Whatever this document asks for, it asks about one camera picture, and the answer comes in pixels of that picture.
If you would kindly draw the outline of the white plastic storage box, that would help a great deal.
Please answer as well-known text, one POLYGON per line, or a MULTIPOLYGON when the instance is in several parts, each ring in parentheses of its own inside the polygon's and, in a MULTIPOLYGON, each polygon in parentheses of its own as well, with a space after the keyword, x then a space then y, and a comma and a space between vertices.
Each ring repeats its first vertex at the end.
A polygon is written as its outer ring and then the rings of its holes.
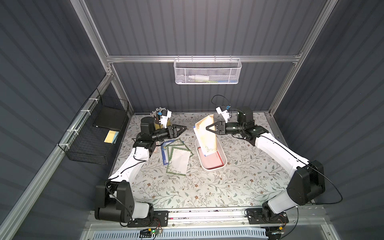
POLYGON ((203 154, 198 140, 195 140, 195 147, 198 153, 200 164, 206 172, 218 171, 227 165, 228 160, 227 160, 226 154, 224 153, 221 142, 218 138, 217 138, 217 151, 208 156, 205 156, 203 154))

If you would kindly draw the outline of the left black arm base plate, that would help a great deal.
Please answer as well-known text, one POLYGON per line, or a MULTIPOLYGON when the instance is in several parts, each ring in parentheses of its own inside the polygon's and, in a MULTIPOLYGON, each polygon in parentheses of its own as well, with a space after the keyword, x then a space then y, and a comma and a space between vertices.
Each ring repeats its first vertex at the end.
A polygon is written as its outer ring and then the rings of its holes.
POLYGON ((161 227, 168 226, 169 211, 154 211, 150 212, 149 216, 142 219, 134 219, 128 224, 128 228, 155 228, 158 225, 161 227))

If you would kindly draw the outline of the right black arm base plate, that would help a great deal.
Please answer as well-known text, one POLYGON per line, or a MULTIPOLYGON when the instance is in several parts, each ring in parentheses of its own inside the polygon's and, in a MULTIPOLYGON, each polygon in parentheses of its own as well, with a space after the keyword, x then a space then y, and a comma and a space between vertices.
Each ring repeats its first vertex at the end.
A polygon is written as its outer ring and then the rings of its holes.
POLYGON ((274 214, 273 212, 264 208, 248 208, 245 210, 245 216, 247 217, 250 225, 286 225, 289 223, 289 219, 285 212, 282 212, 280 214, 274 214))

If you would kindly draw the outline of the pink red-edged stationery paper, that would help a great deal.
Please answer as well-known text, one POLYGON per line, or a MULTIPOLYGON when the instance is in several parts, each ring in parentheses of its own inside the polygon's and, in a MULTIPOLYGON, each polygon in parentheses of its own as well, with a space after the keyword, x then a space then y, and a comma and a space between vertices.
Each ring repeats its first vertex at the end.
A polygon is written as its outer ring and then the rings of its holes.
POLYGON ((201 157, 202 165, 207 170, 212 170, 216 168, 220 168, 224 165, 224 161, 222 160, 218 151, 208 156, 201 157))

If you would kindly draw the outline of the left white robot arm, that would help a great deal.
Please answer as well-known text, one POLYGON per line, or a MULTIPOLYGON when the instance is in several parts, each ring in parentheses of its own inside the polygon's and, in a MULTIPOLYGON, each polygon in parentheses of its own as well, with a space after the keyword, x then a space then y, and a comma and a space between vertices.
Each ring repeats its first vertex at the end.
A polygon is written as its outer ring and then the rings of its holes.
POLYGON ((123 165, 104 183, 96 186, 95 218, 102 221, 132 224, 135 220, 153 220, 153 205, 134 200, 131 183, 142 165, 155 151, 157 142, 179 137, 186 126, 166 125, 156 129, 155 119, 141 119, 132 151, 123 165))

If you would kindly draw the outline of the blue floral stationery paper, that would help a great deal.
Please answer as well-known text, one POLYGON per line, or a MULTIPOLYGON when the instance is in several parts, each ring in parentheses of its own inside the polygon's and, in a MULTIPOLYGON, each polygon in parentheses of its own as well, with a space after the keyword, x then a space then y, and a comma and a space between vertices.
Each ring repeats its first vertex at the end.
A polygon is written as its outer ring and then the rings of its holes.
POLYGON ((163 158, 163 165, 166 166, 169 164, 169 157, 168 157, 168 153, 167 153, 167 146, 171 143, 173 143, 175 140, 168 140, 168 141, 165 141, 162 145, 161 145, 161 153, 162 153, 162 158, 163 158))

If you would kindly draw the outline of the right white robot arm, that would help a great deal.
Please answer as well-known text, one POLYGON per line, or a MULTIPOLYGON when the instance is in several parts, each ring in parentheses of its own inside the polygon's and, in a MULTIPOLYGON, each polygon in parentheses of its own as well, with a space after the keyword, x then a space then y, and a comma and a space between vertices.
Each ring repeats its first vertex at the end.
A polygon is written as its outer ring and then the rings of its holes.
POLYGON ((208 135, 241 135, 243 140, 272 157, 290 176, 286 190, 263 203, 265 220, 269 221, 295 206, 305 205, 325 192, 323 165, 301 157, 275 139, 264 127, 256 125, 250 108, 239 110, 237 121, 232 123, 229 122, 227 110, 217 107, 217 112, 223 116, 223 121, 216 122, 210 115, 207 123, 197 124, 196 128, 208 135))

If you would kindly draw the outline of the beige stationery paper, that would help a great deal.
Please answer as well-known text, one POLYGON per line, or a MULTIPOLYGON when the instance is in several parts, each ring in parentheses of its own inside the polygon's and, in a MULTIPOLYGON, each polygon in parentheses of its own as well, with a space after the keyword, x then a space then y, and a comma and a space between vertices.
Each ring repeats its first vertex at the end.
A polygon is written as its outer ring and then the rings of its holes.
POLYGON ((210 155, 217 151, 216 134, 206 130, 207 126, 214 123, 214 115, 208 115, 195 124, 195 134, 204 155, 210 155))

